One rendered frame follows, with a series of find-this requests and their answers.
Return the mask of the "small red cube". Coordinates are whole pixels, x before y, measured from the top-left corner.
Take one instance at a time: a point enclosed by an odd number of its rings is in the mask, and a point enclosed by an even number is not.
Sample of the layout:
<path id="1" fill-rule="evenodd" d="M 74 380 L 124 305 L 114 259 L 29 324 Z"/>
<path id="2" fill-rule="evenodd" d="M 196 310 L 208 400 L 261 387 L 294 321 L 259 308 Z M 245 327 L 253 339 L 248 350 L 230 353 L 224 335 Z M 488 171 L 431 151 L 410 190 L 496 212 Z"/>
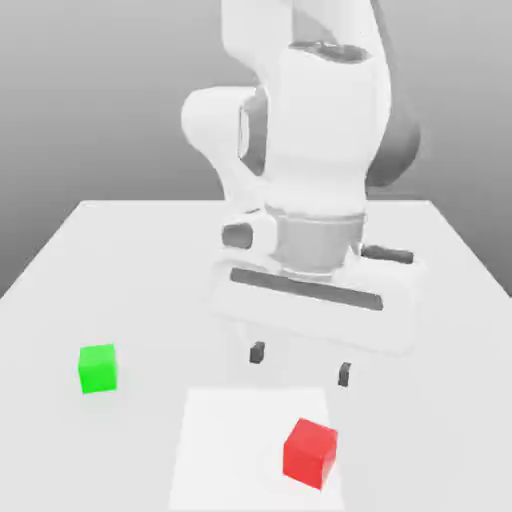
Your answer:
<path id="1" fill-rule="evenodd" d="M 283 474 L 321 490 L 334 465 L 337 445 L 335 429 L 299 418 L 283 445 Z"/>

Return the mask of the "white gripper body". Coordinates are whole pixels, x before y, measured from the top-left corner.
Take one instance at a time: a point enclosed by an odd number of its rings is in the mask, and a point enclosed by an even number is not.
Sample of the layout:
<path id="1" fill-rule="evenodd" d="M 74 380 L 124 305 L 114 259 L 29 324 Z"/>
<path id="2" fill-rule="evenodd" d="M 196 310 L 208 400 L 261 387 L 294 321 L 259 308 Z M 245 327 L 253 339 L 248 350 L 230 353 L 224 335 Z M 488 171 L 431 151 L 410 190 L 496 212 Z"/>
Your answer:
<path id="1" fill-rule="evenodd" d="M 331 281 L 301 281 L 240 260 L 212 269 L 212 309 L 237 322 L 401 355 L 415 343 L 419 260 L 362 258 Z"/>

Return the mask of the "small green cube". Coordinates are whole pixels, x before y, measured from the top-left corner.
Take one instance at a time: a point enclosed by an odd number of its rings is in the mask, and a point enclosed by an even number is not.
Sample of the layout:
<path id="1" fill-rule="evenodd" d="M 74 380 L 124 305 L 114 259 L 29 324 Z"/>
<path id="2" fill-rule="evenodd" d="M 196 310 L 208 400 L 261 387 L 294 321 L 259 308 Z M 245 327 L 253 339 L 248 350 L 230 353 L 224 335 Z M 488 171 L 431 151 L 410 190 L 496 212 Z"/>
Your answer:
<path id="1" fill-rule="evenodd" d="M 118 371 L 113 344 L 80 348 L 78 374 L 84 394 L 117 389 Z"/>

